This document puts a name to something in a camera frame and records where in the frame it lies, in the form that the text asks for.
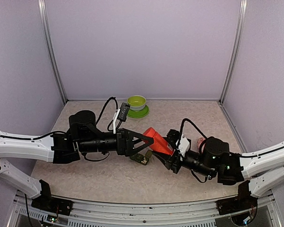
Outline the red pill bottle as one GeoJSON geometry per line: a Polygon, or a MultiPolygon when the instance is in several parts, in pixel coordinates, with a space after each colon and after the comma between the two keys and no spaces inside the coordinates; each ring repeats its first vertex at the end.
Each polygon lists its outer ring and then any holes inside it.
{"type": "Polygon", "coordinates": [[[172,146],[152,127],[149,127],[144,133],[144,136],[153,138],[153,143],[149,146],[155,152],[172,156],[174,149],[172,146]]]}

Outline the green weekly pill organizer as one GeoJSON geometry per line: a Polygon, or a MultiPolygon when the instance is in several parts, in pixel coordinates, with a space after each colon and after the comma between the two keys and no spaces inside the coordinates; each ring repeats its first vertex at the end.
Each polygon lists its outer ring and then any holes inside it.
{"type": "Polygon", "coordinates": [[[130,159],[131,159],[132,161],[135,161],[135,162],[139,163],[139,164],[142,164],[142,160],[143,160],[144,157],[147,157],[147,158],[150,160],[151,156],[152,156],[152,151],[151,151],[151,150],[148,150],[145,154],[137,153],[137,154],[135,154],[135,155],[133,155],[133,156],[130,156],[130,159]]]}

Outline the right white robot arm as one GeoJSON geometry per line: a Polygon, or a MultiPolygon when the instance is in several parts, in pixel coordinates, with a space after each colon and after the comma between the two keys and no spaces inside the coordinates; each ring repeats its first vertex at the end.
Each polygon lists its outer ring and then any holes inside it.
{"type": "Polygon", "coordinates": [[[261,197],[266,191],[284,181],[284,141],[251,153],[233,153],[229,144],[213,136],[203,136],[198,151],[191,150],[191,140],[183,134],[185,118],[180,130],[170,130],[164,138],[154,137],[153,154],[168,170],[177,174],[180,168],[190,170],[194,177],[204,176],[205,183],[217,178],[223,185],[239,183],[244,192],[233,198],[237,210],[244,209],[251,202],[251,196],[261,197]]]}

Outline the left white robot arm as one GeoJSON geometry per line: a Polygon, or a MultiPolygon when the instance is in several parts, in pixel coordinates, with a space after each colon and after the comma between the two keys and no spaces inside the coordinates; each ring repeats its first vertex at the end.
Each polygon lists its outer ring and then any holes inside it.
{"type": "Polygon", "coordinates": [[[95,113],[81,110],[69,117],[66,132],[53,131],[35,137],[0,131],[0,179],[38,200],[46,210],[53,210],[57,200],[51,195],[49,184],[23,173],[7,158],[69,164],[92,152],[115,151],[120,156],[130,157],[153,143],[153,138],[124,128],[114,127],[112,132],[103,132],[97,128],[95,113]]]}

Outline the green saucer plate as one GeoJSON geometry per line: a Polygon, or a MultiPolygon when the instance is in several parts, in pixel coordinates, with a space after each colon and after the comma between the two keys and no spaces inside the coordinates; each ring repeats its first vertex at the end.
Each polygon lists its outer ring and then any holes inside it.
{"type": "Polygon", "coordinates": [[[147,116],[148,113],[149,113],[149,107],[146,105],[142,110],[139,111],[129,110],[127,115],[131,118],[143,118],[147,116]]]}

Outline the red patterned oval tin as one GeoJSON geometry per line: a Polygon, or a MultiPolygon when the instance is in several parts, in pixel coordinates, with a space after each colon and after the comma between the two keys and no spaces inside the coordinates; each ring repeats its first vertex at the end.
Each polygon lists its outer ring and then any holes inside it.
{"type": "Polygon", "coordinates": [[[201,137],[197,140],[197,148],[198,148],[198,151],[200,151],[201,153],[204,150],[204,141],[205,140],[206,140],[206,138],[204,138],[204,137],[201,137]]]}

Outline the green and white bowl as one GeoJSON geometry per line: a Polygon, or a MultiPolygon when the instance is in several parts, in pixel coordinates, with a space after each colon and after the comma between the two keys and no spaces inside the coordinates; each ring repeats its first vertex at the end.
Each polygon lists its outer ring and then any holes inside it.
{"type": "Polygon", "coordinates": [[[146,98],[140,95],[134,95],[127,99],[132,111],[140,111],[146,106],[146,98]]]}

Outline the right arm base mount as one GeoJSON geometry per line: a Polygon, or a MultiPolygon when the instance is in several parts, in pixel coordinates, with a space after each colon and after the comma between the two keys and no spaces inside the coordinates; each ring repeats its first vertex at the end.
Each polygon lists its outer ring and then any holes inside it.
{"type": "Polygon", "coordinates": [[[239,200],[237,197],[221,199],[216,202],[219,215],[226,215],[257,206],[257,198],[251,197],[239,200]]]}

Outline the front aluminium rail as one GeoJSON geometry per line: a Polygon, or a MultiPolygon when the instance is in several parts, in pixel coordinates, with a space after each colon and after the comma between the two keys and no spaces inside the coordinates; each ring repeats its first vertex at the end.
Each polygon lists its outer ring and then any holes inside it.
{"type": "Polygon", "coordinates": [[[8,227],[232,227],[238,213],[221,215],[217,200],[161,204],[126,204],[72,199],[68,216],[59,215],[51,223],[52,213],[30,206],[17,192],[12,203],[8,227]]]}

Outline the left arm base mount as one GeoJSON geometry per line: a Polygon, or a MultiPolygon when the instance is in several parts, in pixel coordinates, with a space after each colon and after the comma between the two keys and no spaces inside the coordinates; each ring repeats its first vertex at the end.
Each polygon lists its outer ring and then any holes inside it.
{"type": "Polygon", "coordinates": [[[73,207],[73,201],[56,197],[47,198],[39,196],[36,199],[32,199],[31,206],[58,215],[69,216],[73,207]]]}

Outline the right aluminium frame post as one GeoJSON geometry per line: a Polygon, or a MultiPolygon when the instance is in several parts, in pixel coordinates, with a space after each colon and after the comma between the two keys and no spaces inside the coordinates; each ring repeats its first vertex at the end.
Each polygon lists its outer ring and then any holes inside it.
{"type": "Polygon", "coordinates": [[[230,88],[231,79],[232,79],[233,72],[235,69],[237,57],[239,54],[240,42],[241,42],[241,37],[242,37],[243,27],[244,27],[244,22],[245,22],[245,17],[246,17],[246,11],[247,11],[247,5],[248,5],[247,0],[240,1],[240,9],[239,9],[238,21],[237,21],[237,26],[236,26],[234,44],[233,44],[232,51],[231,51],[230,63],[227,69],[226,79],[225,79],[222,92],[220,95],[220,99],[219,99],[219,103],[221,105],[224,105],[226,101],[226,97],[227,97],[227,94],[230,88]]]}

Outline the aluminium frame post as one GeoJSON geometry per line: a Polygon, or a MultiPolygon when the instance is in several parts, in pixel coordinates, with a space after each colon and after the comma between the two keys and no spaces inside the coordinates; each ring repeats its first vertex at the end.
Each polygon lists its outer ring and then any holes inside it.
{"type": "Polygon", "coordinates": [[[245,22],[245,17],[246,17],[246,11],[247,11],[247,5],[248,5],[247,0],[240,1],[240,9],[239,9],[238,21],[237,21],[237,26],[236,26],[234,44],[233,44],[232,51],[231,51],[230,63],[227,69],[226,79],[225,79],[222,92],[220,95],[220,99],[219,99],[219,103],[221,105],[224,105],[226,101],[226,97],[227,97],[227,94],[230,88],[231,79],[232,79],[233,72],[235,69],[237,57],[239,54],[240,42],[241,42],[241,37],[242,37],[243,27],[244,27],[244,22],[245,22]]]}
{"type": "Polygon", "coordinates": [[[39,7],[40,18],[41,18],[41,22],[42,22],[42,26],[44,30],[45,42],[46,42],[46,46],[47,46],[47,50],[48,50],[48,54],[50,58],[50,63],[53,69],[53,76],[54,76],[56,85],[58,87],[58,92],[59,92],[61,101],[63,105],[66,105],[66,103],[68,102],[68,99],[66,96],[66,92],[65,92],[65,89],[62,83],[56,57],[54,54],[54,48],[53,48],[53,43],[52,43],[51,34],[50,34],[50,26],[49,26],[49,21],[47,17],[45,0],[38,0],[38,7],[39,7]]]}

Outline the left aluminium frame post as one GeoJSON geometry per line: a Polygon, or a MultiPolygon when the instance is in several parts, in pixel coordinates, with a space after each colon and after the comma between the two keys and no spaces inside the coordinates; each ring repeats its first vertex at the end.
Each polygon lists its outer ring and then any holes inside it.
{"type": "Polygon", "coordinates": [[[50,26],[49,26],[49,21],[47,17],[45,0],[38,0],[38,7],[39,7],[40,18],[41,18],[41,22],[42,22],[42,26],[44,30],[45,42],[46,42],[46,46],[47,46],[47,50],[48,50],[48,54],[50,58],[50,63],[53,69],[53,76],[54,76],[56,85],[58,87],[58,92],[59,92],[61,101],[63,105],[66,105],[66,103],[68,102],[68,99],[66,96],[66,92],[65,92],[65,89],[62,83],[56,57],[54,54],[54,48],[53,48],[53,43],[52,43],[51,34],[50,34],[50,26]]]}

